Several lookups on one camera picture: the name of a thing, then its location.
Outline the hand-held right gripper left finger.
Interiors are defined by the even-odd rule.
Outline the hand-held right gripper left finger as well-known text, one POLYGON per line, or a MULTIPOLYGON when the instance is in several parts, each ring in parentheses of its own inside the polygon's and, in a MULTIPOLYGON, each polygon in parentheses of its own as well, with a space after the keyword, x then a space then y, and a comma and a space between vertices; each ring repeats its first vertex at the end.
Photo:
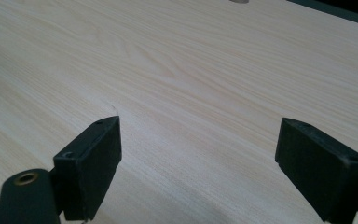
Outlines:
POLYGON ((118 116, 91 123, 53 157, 55 199, 67 220, 95 218, 121 159, 118 116))

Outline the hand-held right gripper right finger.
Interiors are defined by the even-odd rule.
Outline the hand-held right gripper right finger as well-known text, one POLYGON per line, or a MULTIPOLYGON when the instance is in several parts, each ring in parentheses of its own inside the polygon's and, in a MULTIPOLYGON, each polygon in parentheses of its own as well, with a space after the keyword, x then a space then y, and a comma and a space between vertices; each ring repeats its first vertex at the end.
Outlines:
POLYGON ((322 221, 354 221, 358 152, 308 123, 284 118, 275 161, 322 221))

